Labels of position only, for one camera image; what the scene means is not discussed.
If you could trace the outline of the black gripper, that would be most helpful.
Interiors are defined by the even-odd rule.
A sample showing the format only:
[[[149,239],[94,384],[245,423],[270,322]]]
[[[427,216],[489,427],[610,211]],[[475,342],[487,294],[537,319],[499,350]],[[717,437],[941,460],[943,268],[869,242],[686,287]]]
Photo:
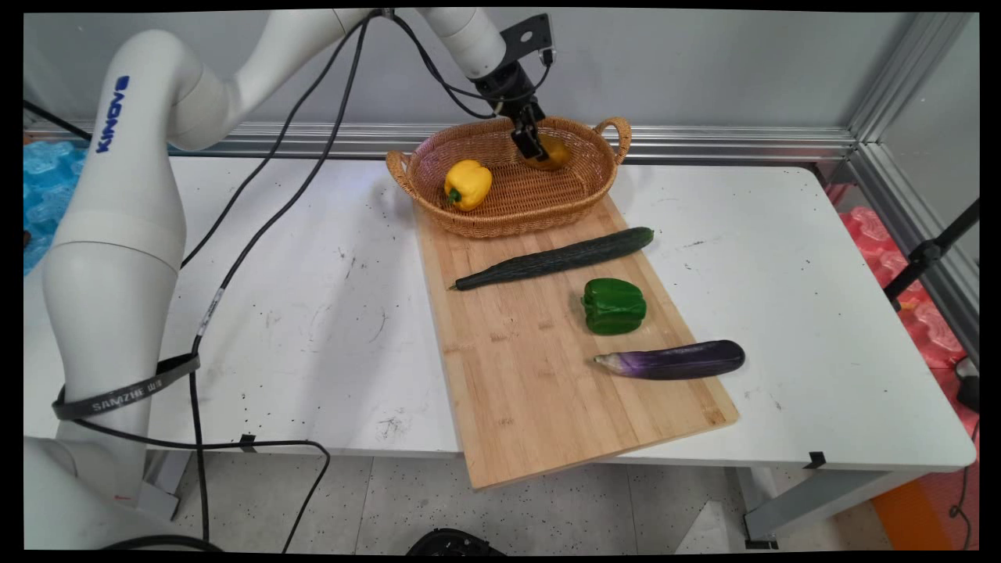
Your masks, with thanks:
[[[518,61],[498,67],[491,74],[472,80],[478,95],[494,114],[511,119],[511,140],[524,160],[543,163],[547,150],[540,140],[539,122],[546,118],[536,96],[537,84]]]

